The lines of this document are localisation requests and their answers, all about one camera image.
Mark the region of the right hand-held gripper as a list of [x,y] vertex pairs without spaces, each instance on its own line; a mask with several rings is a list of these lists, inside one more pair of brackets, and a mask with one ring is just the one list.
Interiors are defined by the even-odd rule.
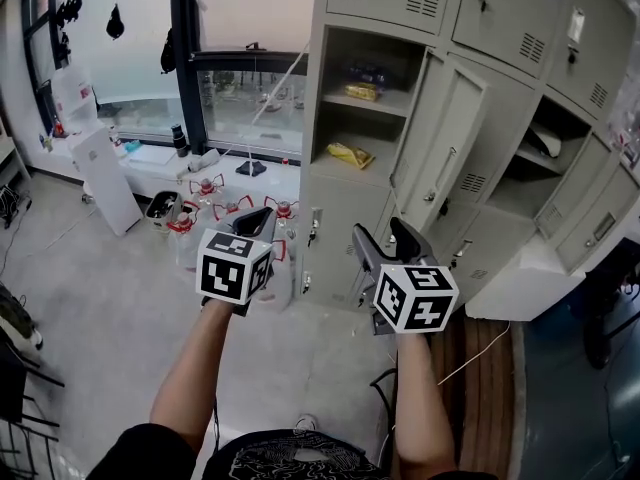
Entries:
[[429,242],[410,224],[390,219],[396,258],[405,265],[386,264],[388,258],[371,233],[353,226],[355,252],[370,282],[363,302],[372,309],[373,334],[425,334],[445,329],[459,297],[447,267],[437,265]]

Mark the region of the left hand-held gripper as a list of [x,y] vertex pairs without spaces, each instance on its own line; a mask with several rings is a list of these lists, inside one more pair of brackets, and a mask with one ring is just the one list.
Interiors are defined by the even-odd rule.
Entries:
[[229,214],[234,234],[207,229],[197,252],[196,292],[228,302],[236,315],[245,316],[268,282],[276,223],[276,212],[262,206]]

